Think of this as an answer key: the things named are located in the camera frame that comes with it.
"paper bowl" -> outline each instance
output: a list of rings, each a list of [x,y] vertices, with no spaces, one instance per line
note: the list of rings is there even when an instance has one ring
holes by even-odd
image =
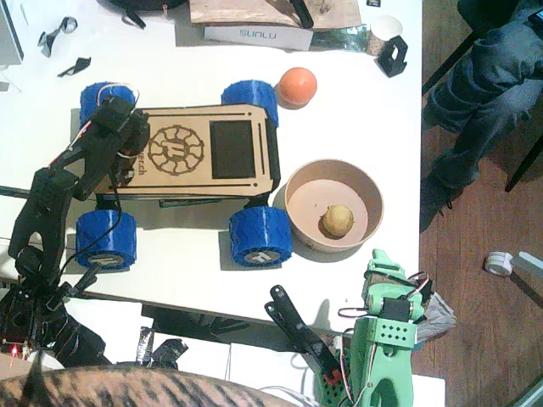
[[[360,168],[336,159],[310,162],[297,169],[285,187],[285,208],[294,234],[307,246],[337,253],[362,245],[379,228],[383,198],[375,182]],[[348,207],[355,223],[343,237],[322,226],[328,206]]]

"wooden floor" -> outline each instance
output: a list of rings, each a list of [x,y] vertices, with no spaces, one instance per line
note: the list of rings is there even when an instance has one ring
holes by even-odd
[[[467,36],[455,0],[424,1],[423,80]],[[480,166],[481,177],[421,235],[421,270],[455,310],[458,325],[413,355],[416,374],[446,380],[447,407],[508,405],[543,375],[543,309],[511,280],[482,270],[484,256],[523,250],[543,258],[543,156],[512,192],[507,179],[543,129],[543,103]],[[422,167],[451,146],[439,128],[423,134]],[[543,295],[543,280],[519,273]]]

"black display screen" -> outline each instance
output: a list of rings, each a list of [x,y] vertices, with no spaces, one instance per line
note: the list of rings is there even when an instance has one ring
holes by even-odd
[[[528,17],[530,23],[535,25],[535,28],[542,30],[543,29],[543,10],[533,13]]]
[[[213,179],[254,178],[251,121],[211,121],[210,133]]]

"green robotic arm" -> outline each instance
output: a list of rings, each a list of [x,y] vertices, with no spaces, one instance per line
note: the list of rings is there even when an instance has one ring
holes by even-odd
[[[404,269],[378,249],[373,250],[365,278],[367,314],[356,320],[342,364],[348,386],[331,389],[319,383],[319,401],[337,406],[343,400],[342,407],[412,407],[411,350],[417,335],[413,322],[424,315],[419,292],[424,283],[409,281]],[[336,397],[330,397],[331,390]]]

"white table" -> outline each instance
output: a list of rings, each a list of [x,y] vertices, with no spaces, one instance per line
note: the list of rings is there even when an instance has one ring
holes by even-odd
[[[259,79],[275,84],[287,69],[305,66],[315,73],[318,91],[307,107],[279,111],[282,186],[309,161],[344,159],[375,180],[384,200],[384,218],[377,233],[350,257],[313,253],[295,241],[292,259],[274,270],[242,270],[229,259],[224,231],[229,216],[243,202],[184,209],[124,202],[123,209],[139,224],[137,263],[128,272],[99,276],[89,293],[269,322],[263,305],[270,298],[270,288],[281,284],[308,324],[341,332],[352,321],[339,319],[337,309],[361,305],[363,272],[373,248],[384,249],[408,273],[418,271],[420,0],[388,0],[382,8],[361,3],[365,21],[391,14],[403,23],[402,36],[410,47],[408,65],[392,79],[365,54],[175,47],[173,24],[156,19],[141,31],[122,24],[118,15],[98,10],[95,2],[55,1],[58,7],[51,2],[47,6],[31,2],[33,9],[27,7],[31,26],[28,36],[25,33],[25,62],[5,71],[22,92],[11,87],[0,93],[0,185],[30,187],[34,172],[66,147],[71,110],[79,107],[81,91],[93,82],[133,84],[141,93],[139,107],[198,106],[220,103],[223,89],[235,81]],[[69,36],[61,34],[53,56],[46,59],[36,39],[41,31],[56,28],[65,15],[76,17],[79,28]],[[87,70],[73,77],[56,77],[77,57],[88,56],[92,64]],[[23,204],[21,199],[0,197],[3,278],[16,277],[6,239]],[[92,209],[93,202],[73,202],[67,221],[68,248],[74,247],[76,217]],[[82,273],[73,263],[64,276],[71,283],[80,275],[70,273]]]

